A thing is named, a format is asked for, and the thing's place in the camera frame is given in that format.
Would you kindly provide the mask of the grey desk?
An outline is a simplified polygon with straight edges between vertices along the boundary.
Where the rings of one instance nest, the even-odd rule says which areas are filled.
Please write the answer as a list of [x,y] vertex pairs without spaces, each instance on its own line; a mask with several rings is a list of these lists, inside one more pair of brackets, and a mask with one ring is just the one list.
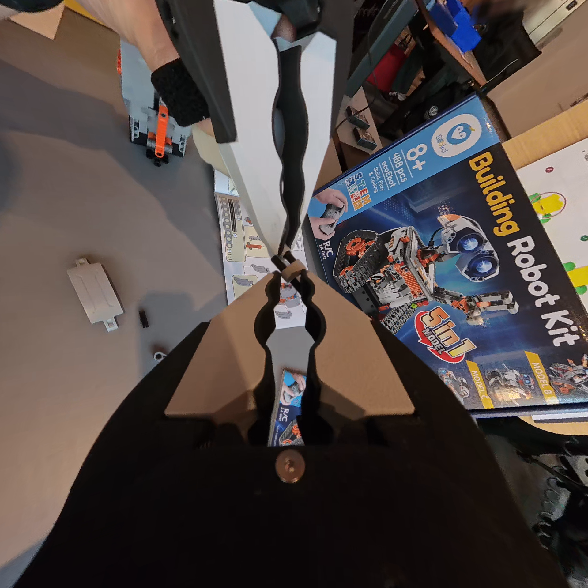
[[[212,169],[192,141],[160,168],[129,142],[118,48],[70,11],[55,40],[1,23],[1,566],[48,534],[152,349],[226,305]],[[72,286],[80,258],[121,303],[112,332]]]

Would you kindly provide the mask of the white instruction sheet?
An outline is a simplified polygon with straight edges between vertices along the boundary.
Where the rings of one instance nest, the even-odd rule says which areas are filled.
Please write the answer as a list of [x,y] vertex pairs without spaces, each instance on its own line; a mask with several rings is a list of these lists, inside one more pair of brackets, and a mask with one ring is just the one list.
[[[255,230],[230,177],[214,170],[215,200],[222,241],[228,303],[276,271],[268,249]],[[292,285],[282,281],[274,308],[277,329],[305,326],[306,307]]]

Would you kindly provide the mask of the blue booklet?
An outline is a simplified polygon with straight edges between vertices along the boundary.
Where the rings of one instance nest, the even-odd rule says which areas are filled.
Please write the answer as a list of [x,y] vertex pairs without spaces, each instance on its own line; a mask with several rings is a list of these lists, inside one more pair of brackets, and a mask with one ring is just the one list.
[[302,434],[298,426],[301,401],[306,389],[306,376],[289,370],[282,372],[281,384],[273,410],[268,446],[302,446]]

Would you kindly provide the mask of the grey flat panel piece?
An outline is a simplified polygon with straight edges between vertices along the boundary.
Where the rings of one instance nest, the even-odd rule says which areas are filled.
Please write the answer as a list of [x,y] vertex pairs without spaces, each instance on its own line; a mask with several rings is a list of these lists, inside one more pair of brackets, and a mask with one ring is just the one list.
[[102,322],[108,332],[118,329],[116,317],[123,309],[102,264],[76,259],[67,274],[90,323]]

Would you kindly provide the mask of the blue robot kit box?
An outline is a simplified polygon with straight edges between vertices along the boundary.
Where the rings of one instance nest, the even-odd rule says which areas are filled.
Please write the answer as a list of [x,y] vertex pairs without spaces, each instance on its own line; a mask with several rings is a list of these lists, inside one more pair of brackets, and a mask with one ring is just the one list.
[[587,312],[473,96],[312,200],[327,283],[467,410],[587,410]]

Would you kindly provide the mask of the person's left hand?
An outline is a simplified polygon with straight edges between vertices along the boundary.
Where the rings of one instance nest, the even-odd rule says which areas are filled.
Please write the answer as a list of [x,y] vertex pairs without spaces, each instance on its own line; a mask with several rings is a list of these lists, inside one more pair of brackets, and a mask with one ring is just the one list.
[[86,9],[134,45],[151,71],[179,59],[155,1],[86,1]]

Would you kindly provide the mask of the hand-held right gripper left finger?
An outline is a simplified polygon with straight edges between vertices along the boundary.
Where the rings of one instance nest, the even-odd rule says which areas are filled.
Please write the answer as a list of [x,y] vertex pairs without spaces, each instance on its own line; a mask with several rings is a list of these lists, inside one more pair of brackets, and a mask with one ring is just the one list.
[[268,274],[208,323],[166,416],[234,424],[250,444],[269,443],[276,382],[267,342],[280,291],[279,273]]

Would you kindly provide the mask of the blue storage bin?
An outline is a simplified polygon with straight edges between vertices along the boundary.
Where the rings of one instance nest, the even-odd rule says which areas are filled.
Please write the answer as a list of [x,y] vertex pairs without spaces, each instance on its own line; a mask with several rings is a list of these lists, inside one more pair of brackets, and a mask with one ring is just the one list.
[[437,27],[463,52],[481,41],[468,11],[460,1],[426,1],[425,7]]

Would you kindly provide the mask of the white sheet with green figures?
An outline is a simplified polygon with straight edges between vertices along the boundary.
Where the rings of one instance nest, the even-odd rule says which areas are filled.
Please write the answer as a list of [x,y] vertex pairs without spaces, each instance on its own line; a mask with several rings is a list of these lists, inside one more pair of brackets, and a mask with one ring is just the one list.
[[587,139],[537,160],[517,174],[587,306]]

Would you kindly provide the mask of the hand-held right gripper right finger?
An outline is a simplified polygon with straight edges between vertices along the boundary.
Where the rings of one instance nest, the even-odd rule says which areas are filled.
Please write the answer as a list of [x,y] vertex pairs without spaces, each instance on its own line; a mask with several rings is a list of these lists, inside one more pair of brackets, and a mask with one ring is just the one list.
[[373,323],[312,272],[299,278],[313,343],[298,426],[305,444],[329,444],[351,422],[413,415],[415,407]]

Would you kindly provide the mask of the red bag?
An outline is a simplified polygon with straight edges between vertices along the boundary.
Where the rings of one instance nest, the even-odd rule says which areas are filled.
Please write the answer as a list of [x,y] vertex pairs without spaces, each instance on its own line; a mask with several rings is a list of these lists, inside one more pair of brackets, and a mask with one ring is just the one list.
[[402,48],[395,43],[390,46],[385,55],[376,65],[368,81],[382,93],[391,90],[392,84],[400,69],[407,60],[407,55]]

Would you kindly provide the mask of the yellow storage bin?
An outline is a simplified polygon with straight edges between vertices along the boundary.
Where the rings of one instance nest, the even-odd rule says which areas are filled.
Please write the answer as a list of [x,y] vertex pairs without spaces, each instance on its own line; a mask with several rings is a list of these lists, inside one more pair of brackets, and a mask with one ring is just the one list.
[[100,19],[93,16],[92,13],[88,12],[88,10],[86,10],[77,1],[66,0],[66,1],[64,1],[64,6],[66,8],[68,8],[69,10],[79,14],[80,16],[83,16],[93,22],[96,22],[97,24],[100,24],[101,26],[106,26]]

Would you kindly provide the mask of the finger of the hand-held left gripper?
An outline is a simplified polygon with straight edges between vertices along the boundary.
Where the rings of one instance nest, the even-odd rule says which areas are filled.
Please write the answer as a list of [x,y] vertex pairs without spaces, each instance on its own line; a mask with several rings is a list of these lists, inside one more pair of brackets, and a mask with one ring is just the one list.
[[285,17],[253,2],[214,1],[236,139],[219,145],[229,175],[271,256],[281,253],[287,221],[281,198],[283,164],[273,134],[279,90],[272,38],[295,39]]
[[309,207],[330,141],[336,41],[329,36],[281,40],[282,201],[285,246],[292,246]]

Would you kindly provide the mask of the grey orange toy robot assembly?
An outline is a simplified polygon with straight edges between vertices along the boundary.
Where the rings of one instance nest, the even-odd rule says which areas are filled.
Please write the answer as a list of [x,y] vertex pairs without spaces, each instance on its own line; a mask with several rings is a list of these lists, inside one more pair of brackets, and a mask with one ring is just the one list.
[[151,83],[151,71],[133,45],[120,41],[117,71],[129,118],[130,142],[141,146],[155,166],[183,158],[191,128],[179,126]]

